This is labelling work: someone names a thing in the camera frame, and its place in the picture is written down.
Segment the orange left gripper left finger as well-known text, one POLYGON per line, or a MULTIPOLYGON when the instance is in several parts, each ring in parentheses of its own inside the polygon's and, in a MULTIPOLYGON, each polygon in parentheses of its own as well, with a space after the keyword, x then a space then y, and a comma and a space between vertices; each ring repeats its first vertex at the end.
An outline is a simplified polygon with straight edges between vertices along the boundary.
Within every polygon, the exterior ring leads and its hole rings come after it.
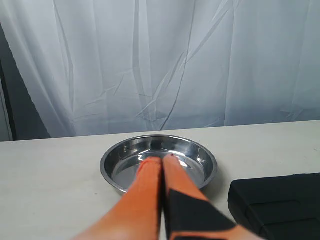
POLYGON ((75 240, 157 240, 161 224, 162 160, 141 162, 127 193, 75 240))

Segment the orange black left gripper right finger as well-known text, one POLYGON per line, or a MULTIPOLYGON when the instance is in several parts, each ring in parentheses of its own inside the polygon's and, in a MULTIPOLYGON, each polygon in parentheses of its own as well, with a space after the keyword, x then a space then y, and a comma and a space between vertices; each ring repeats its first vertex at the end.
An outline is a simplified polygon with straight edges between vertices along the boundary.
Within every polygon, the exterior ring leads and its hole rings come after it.
POLYGON ((169 240, 260 240, 217 210, 197 188, 179 159, 168 154, 162 160, 164 218, 169 240))

